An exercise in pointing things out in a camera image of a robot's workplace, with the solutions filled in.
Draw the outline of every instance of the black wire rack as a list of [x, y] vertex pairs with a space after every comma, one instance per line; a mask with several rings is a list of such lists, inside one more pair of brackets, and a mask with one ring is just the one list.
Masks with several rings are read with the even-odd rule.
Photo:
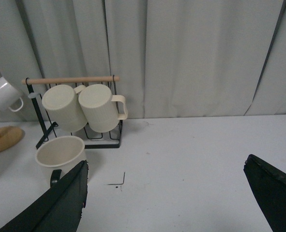
[[[81, 83], [85, 85], [86, 83], [90, 84], [90, 82], [100, 82], [103, 85], [107, 85], [113, 92], [114, 95], [117, 95], [117, 88], [116, 88], [116, 81], [119, 80], [119, 77], [110, 76], [110, 77], [86, 77], [87, 82], [76, 82], [76, 78], [62, 78], [62, 80], [66, 80], [66, 83], [74, 83], [75, 86]], [[48, 121], [45, 122], [42, 111], [39, 105], [42, 103], [42, 95], [40, 93], [34, 92], [32, 86], [32, 79], [27, 78], [24, 80], [24, 84], [27, 85], [29, 91], [29, 98], [32, 100], [32, 104], [34, 110], [36, 112], [38, 121], [41, 125], [41, 129], [43, 131], [43, 135], [39, 142], [36, 144], [36, 149], [38, 149], [43, 143], [49, 141], [49, 136], [53, 133], [52, 136], [57, 136], [57, 130], [61, 130], [58, 128], [57, 122], [54, 122], [50, 119], [48, 112], [45, 110], [47, 115]], [[38, 84], [46, 84], [47, 88], [52, 88], [58, 84], [63, 84], [61, 78], [54, 78], [54, 79], [41, 79]], [[89, 125], [87, 124], [83, 129], [78, 131], [75, 136], [82, 138], [85, 141], [85, 149], [101, 149], [101, 148], [119, 148], [121, 145], [121, 137], [122, 137], [122, 127], [123, 121], [120, 120], [118, 125], [115, 129], [105, 132], [105, 133], [97, 133], [91, 130]]]

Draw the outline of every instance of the mug rack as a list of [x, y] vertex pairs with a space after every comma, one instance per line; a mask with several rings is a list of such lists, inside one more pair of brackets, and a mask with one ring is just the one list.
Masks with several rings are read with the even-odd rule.
[[[47, 118], [49, 120], [49, 127], [46, 127], [45, 120], [42, 115], [42, 111], [40, 109], [38, 98], [40, 98], [40, 102], [42, 102], [42, 95], [40, 93], [34, 92], [32, 85], [37, 84], [44, 84], [48, 88], [52, 88], [59, 84], [75, 84], [77, 86], [78, 83], [81, 83], [83, 85], [89, 84], [91, 82], [100, 82], [101, 84], [106, 83], [106, 85], [114, 90], [113, 94], [117, 95], [117, 88], [116, 88], [116, 82], [119, 81], [119, 76], [101, 76], [101, 77], [73, 77], [73, 78], [43, 78], [43, 79], [25, 79], [22, 80], [22, 84], [27, 85], [29, 95], [28, 98], [32, 100], [32, 104], [34, 107], [34, 110], [36, 112], [38, 121], [41, 125], [41, 129], [43, 131], [43, 136], [39, 140], [39, 142], [36, 145], [36, 149], [38, 149], [43, 143], [47, 142], [49, 140], [49, 135], [51, 132], [54, 133], [54, 136], [57, 138], [56, 129], [58, 128], [57, 122], [52, 122], [50, 119], [50, 116], [48, 112], [45, 110], [45, 113], [47, 114]], [[84, 137], [82, 139], [85, 139], [87, 141], [90, 141], [91, 144], [85, 144], [85, 149], [100, 149], [100, 148], [119, 148], [121, 145], [121, 136], [122, 136], [122, 127], [123, 127], [123, 121], [120, 120], [119, 124], [114, 130], [111, 130], [106, 133], [97, 133], [95, 135], [90, 135], [92, 131], [86, 125], [81, 131], [79, 137]]]

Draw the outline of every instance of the cream mug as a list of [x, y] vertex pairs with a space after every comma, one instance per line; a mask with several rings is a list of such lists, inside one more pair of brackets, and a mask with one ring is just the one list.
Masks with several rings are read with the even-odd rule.
[[[87, 118], [89, 126], [95, 132], [108, 132], [114, 129], [119, 120], [128, 117], [125, 97], [112, 95], [109, 87], [94, 84], [86, 87], [78, 97], [79, 104]], [[119, 114], [116, 102], [123, 103], [124, 114]]]
[[84, 85], [74, 89], [68, 85], [58, 85], [49, 89], [43, 96], [43, 107], [64, 131], [75, 132], [87, 124], [77, 96], [85, 88]]
[[[7, 108], [13, 112], [21, 110], [23, 107], [23, 100], [21, 96], [22, 93], [9, 84], [4, 77], [0, 78], [0, 110], [4, 111]], [[21, 101], [21, 106], [17, 109], [11, 108], [11, 105], [19, 99]]]
[[37, 150], [36, 162], [48, 183], [52, 184], [52, 174], [62, 170], [60, 178], [82, 160], [87, 160], [84, 141], [76, 136], [62, 136], [52, 139]]

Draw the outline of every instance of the wooden dowel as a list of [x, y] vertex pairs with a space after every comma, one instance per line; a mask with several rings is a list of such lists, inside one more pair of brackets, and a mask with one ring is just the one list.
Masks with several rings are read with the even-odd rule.
[[[114, 81], [119, 81], [119, 76], [114, 76]], [[91, 77], [68, 77], [68, 78], [43, 78], [22, 80], [21, 83], [26, 85], [36, 84], [62, 84], [62, 83], [84, 83], [84, 82], [109, 82], [113, 81], [113, 76], [91, 76]]]

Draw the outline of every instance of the wooden stand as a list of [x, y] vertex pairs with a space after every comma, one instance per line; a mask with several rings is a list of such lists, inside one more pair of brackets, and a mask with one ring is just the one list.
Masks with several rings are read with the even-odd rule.
[[23, 136], [23, 131], [19, 127], [0, 128], [0, 152], [17, 144]]

